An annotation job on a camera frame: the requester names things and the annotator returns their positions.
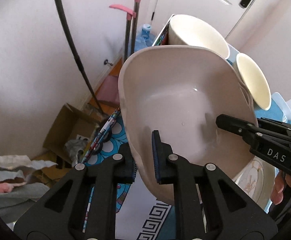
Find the pink hook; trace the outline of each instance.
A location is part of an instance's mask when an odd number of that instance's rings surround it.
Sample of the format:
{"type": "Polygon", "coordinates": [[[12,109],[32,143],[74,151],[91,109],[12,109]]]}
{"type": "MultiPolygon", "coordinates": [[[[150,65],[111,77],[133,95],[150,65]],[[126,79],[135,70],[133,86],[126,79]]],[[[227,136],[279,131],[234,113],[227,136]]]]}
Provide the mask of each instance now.
{"type": "Polygon", "coordinates": [[[121,4],[112,4],[109,6],[109,8],[118,9],[118,10],[126,12],[128,21],[131,21],[132,17],[135,18],[135,16],[136,16],[136,13],[132,9],[130,9],[124,5],[121,5],[121,4]]]}

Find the pink mop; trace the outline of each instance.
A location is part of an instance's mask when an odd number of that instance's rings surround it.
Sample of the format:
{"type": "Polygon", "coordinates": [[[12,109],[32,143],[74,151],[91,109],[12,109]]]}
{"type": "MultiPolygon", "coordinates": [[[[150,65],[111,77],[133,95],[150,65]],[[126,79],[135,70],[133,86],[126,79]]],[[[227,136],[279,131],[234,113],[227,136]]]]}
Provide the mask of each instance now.
{"type": "MultiPolygon", "coordinates": [[[[109,6],[110,8],[118,9],[127,13],[127,26],[126,26],[126,35],[125,35],[123,63],[128,58],[128,46],[129,46],[132,19],[133,19],[133,25],[132,25],[132,37],[131,37],[131,55],[134,53],[140,2],[141,0],[134,0],[134,10],[121,4],[112,4],[109,6]]],[[[114,107],[118,107],[120,105],[119,91],[118,91],[118,78],[119,77],[117,76],[107,76],[105,78],[97,95],[97,99],[100,102],[105,103],[109,106],[114,106],[114,107]]]]}

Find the wooden floor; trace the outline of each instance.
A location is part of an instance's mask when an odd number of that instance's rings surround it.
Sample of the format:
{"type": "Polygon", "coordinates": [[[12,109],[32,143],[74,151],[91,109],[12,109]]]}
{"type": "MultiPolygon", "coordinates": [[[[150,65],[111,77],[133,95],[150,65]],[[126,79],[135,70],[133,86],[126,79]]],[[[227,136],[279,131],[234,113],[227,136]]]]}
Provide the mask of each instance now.
{"type": "MultiPolygon", "coordinates": [[[[122,59],[119,60],[119,62],[115,65],[115,67],[111,70],[110,74],[111,76],[119,76],[120,70],[122,68],[122,59]]],[[[96,104],[96,102],[94,101],[94,99],[92,98],[89,102],[90,105],[94,106],[94,107],[98,107],[98,105],[96,104]]],[[[100,103],[102,110],[107,113],[108,115],[113,114],[113,112],[115,111],[114,107],[111,106],[107,106],[105,104],[100,103]]]]}

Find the human hand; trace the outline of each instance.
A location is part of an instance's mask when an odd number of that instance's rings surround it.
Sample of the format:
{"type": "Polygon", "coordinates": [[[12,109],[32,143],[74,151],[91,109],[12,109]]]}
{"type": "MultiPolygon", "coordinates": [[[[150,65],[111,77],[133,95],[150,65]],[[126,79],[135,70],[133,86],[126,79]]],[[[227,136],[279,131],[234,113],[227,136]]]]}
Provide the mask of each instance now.
{"type": "MultiPolygon", "coordinates": [[[[285,180],[288,186],[291,187],[291,176],[287,174],[285,177],[285,180]]],[[[284,180],[282,177],[282,171],[280,171],[274,180],[274,186],[273,186],[273,190],[270,197],[273,204],[278,205],[282,202],[283,189],[284,189],[284,180]]]]}

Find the white plastic basin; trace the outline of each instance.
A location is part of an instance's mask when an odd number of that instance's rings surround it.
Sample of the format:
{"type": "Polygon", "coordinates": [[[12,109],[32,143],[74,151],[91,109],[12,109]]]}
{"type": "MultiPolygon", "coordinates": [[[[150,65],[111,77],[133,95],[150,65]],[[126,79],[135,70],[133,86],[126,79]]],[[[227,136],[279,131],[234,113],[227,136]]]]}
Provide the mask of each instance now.
{"type": "Polygon", "coordinates": [[[169,26],[169,45],[190,45],[214,51],[224,59],[230,56],[228,43],[210,24],[196,17],[178,14],[169,26]]]}
{"type": "Polygon", "coordinates": [[[159,200],[173,204],[173,186],[156,182],[151,133],[189,162],[216,164],[235,180],[253,159],[241,136],[219,129],[227,114],[257,125],[253,99],[232,66],[211,50],[156,46],[140,50],[119,76],[122,118],[140,176],[159,200]]]}

